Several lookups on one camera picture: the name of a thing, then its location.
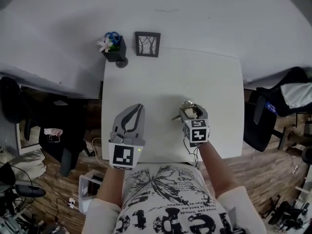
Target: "black lettering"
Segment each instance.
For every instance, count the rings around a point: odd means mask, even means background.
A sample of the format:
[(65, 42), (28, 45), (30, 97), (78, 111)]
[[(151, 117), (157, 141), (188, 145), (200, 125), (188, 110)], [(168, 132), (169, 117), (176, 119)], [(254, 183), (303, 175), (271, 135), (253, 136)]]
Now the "black lettering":
[(119, 221), (121, 221), (121, 227), (116, 229), (116, 233), (118, 233), (118, 234), (124, 233), (128, 229), (129, 224), (130, 224), (130, 218), (127, 215), (124, 215), (118, 219), (117, 223)]
[(144, 230), (146, 227), (146, 218), (144, 216), (144, 211), (143, 210), (138, 210), (133, 213), (132, 216), (137, 216), (137, 224), (134, 224), (134, 227), (138, 227), (139, 230)]
[(201, 234), (201, 233), (206, 233), (206, 234), (212, 234), (215, 232), (215, 222), (214, 220), (202, 213), (197, 213), (188, 218), (190, 222), (193, 222), (194, 220), (202, 220), (202, 224), (197, 224), (197, 225), (191, 225), (190, 230), (194, 234)]
[(226, 220), (226, 213), (221, 213), (219, 215), (220, 215), (223, 227), (224, 227), (224, 234), (231, 234), (232, 233), (231, 226)]
[[(187, 233), (183, 230), (180, 222), (177, 219), (177, 215), (180, 212), (177, 208), (167, 208), (166, 213), (168, 216), (157, 217), (153, 222), (153, 229), (156, 233), (163, 234), (180, 234)], [(165, 222), (168, 221), (170, 223), (170, 230), (165, 229)]]
[(139, 195), (137, 195), (134, 199), (131, 200), (131, 202), (128, 204), (128, 207), (132, 206), (132, 205), (135, 205), (135, 204), (138, 204), (140, 202), (144, 202), (148, 199), (148, 195), (150, 194), (151, 192), (148, 191), (148, 192), (144, 192), (144, 193), (141, 193)]

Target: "black flower pot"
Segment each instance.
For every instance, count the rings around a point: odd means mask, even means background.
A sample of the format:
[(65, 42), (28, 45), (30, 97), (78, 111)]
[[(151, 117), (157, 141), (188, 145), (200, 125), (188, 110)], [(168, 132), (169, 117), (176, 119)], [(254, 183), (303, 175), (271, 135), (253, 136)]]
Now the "black flower pot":
[(106, 53), (103, 50), (102, 53), (109, 62), (116, 62), (116, 66), (118, 68), (123, 68), (127, 66), (128, 59), (126, 58), (127, 46), (122, 36), (120, 36), (120, 41), (117, 46), (119, 47), (118, 51), (114, 51), (114, 49), (112, 49)]

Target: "white wall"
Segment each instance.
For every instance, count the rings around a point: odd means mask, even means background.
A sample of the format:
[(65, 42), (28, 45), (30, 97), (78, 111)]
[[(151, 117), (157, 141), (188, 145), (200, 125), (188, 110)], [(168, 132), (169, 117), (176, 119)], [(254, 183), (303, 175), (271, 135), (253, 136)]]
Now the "white wall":
[(245, 80), (312, 65), (312, 27), (291, 0), (13, 0), (6, 11), (95, 75), (107, 31), (127, 46), (134, 31), (151, 31), (161, 47), (239, 57)]
[(8, 10), (0, 11), (0, 73), (22, 85), (73, 97), (97, 98), (102, 79)]

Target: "table top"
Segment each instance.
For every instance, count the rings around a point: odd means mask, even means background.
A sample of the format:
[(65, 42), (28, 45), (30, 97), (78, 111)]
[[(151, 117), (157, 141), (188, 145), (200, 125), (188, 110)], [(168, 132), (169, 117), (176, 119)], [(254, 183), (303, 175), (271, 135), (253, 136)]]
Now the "table top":
[(183, 144), (181, 120), (171, 121), (187, 100), (207, 110), (209, 141), (220, 156), (241, 155), (244, 95), (238, 59), (172, 48), (160, 48), (158, 58), (136, 56), (134, 48), (127, 48), (126, 57), (129, 64), (123, 69), (106, 62), (101, 119), (103, 159), (109, 159), (108, 140), (115, 117), (127, 107), (142, 103), (146, 144), (139, 162), (193, 162), (194, 156)]

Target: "white fabric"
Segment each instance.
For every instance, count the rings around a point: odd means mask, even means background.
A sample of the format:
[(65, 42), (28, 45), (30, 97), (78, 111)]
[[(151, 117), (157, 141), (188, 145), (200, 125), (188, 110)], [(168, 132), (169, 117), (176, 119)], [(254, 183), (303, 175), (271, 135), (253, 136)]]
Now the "white fabric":
[[(30, 179), (39, 177), (45, 172), (46, 166), (43, 163), (44, 158), (45, 157), (41, 150), (26, 153), (18, 158), (15, 158), (7, 151), (1, 151), (0, 153), (0, 161), (2, 163), (9, 162), (10, 165), (24, 170), (28, 173)], [(14, 167), (12, 167), (12, 170), (15, 174), (16, 180), (29, 181), (27, 174), (23, 171)]]
[(62, 129), (58, 129), (58, 128), (45, 128), (43, 130), (43, 133), (45, 135), (61, 136), (63, 134), (63, 130)]
[(216, 200), (186, 164), (138, 164), (125, 175), (122, 198), (122, 209), (93, 199), (82, 233), (266, 233), (245, 187)]
[(281, 86), (281, 91), (286, 104), (291, 109), (312, 102), (312, 82), (285, 84)]

